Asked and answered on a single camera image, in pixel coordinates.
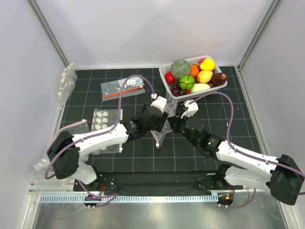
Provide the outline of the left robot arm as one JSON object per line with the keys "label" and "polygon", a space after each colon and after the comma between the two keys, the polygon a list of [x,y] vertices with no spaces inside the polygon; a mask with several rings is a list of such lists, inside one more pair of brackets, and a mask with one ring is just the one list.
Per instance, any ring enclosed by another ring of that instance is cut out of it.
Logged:
{"label": "left robot arm", "polygon": [[[90,191],[96,191],[101,186],[98,171],[80,158],[101,148],[139,140],[150,131],[161,131],[168,116],[165,107],[165,104],[154,101],[145,105],[136,116],[120,120],[108,128],[78,135],[68,131],[60,133],[47,151],[50,164],[45,179],[72,177]],[[48,175],[50,169],[54,171],[53,176]]]}

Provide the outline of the pink zipper dotted bag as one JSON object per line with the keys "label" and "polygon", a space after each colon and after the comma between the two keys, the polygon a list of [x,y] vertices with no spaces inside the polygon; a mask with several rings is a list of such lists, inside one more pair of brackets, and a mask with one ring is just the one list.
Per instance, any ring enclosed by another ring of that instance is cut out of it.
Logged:
{"label": "pink zipper dotted bag", "polygon": [[155,146],[157,147],[157,149],[159,149],[161,147],[161,145],[165,139],[165,135],[172,132],[172,128],[170,126],[168,118],[175,116],[175,112],[176,112],[177,105],[178,105],[178,100],[175,98],[172,98],[168,92],[166,93],[165,98],[167,100],[166,106],[165,106],[165,112],[168,113],[168,117],[167,117],[166,121],[164,122],[161,131],[159,131],[159,132],[151,131],[151,134],[156,141]]}

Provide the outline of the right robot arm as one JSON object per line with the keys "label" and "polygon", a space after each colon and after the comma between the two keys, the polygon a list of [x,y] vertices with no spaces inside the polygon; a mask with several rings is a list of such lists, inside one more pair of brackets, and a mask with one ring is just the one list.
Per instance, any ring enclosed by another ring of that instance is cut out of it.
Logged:
{"label": "right robot arm", "polygon": [[214,182],[218,188],[256,188],[269,192],[284,204],[295,205],[305,175],[290,156],[267,156],[234,145],[208,133],[195,117],[175,116],[168,121],[171,129],[181,133],[200,154],[229,163],[217,170]]}

